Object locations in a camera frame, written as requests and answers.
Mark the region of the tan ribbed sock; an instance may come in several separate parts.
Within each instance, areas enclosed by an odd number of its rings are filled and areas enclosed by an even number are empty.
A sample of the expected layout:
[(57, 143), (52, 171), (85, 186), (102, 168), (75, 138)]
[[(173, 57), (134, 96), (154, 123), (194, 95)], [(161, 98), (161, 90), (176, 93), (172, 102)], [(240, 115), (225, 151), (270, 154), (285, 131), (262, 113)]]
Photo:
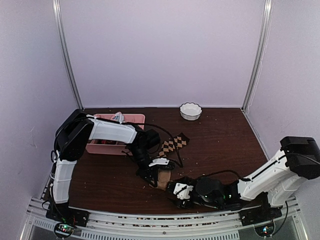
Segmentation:
[(162, 191), (166, 190), (167, 184), (170, 182), (172, 176), (171, 170), (158, 170), (158, 180), (157, 180), (157, 187), (152, 186), (149, 184), (150, 187), (154, 189), (159, 189)]

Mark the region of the brown argyle patterned sock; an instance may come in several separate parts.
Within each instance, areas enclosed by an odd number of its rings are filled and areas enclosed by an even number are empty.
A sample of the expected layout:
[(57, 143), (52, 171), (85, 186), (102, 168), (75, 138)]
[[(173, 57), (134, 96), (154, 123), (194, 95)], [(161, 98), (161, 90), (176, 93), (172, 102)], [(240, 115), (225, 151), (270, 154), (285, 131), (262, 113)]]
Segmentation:
[(181, 132), (180, 134), (173, 137), (173, 139), (165, 140), (160, 150), (157, 153), (158, 158), (165, 158), (168, 157), (173, 152), (176, 152), (176, 148), (178, 150), (186, 147), (189, 143), (190, 139)]

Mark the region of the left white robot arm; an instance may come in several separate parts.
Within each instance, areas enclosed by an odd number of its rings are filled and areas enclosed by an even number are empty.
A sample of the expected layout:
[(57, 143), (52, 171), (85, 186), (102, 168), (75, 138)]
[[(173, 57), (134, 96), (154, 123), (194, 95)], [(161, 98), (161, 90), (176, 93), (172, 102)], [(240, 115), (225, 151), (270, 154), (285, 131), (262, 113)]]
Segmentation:
[(71, 179), (75, 165), (90, 141), (123, 143), (138, 166), (136, 174), (152, 187), (158, 186), (158, 168), (148, 152), (160, 143), (160, 136), (155, 130), (144, 130), (140, 123), (113, 121), (76, 109), (56, 131), (50, 153), (52, 182), (49, 207), (50, 213), (61, 222), (72, 218), (69, 208)]

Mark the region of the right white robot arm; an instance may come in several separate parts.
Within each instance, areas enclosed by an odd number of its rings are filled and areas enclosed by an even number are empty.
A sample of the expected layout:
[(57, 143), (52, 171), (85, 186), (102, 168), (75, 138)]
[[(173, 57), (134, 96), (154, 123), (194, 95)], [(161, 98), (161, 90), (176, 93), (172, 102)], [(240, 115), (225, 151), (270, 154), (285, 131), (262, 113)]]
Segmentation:
[(236, 211), (262, 196), (266, 202), (256, 210), (259, 220), (268, 220), (277, 208), (307, 180), (320, 176), (320, 148), (312, 137), (286, 136), (280, 149), (264, 165), (230, 184), (214, 179), (213, 173), (198, 178), (169, 181), (165, 191), (181, 209), (194, 205), (218, 211)]

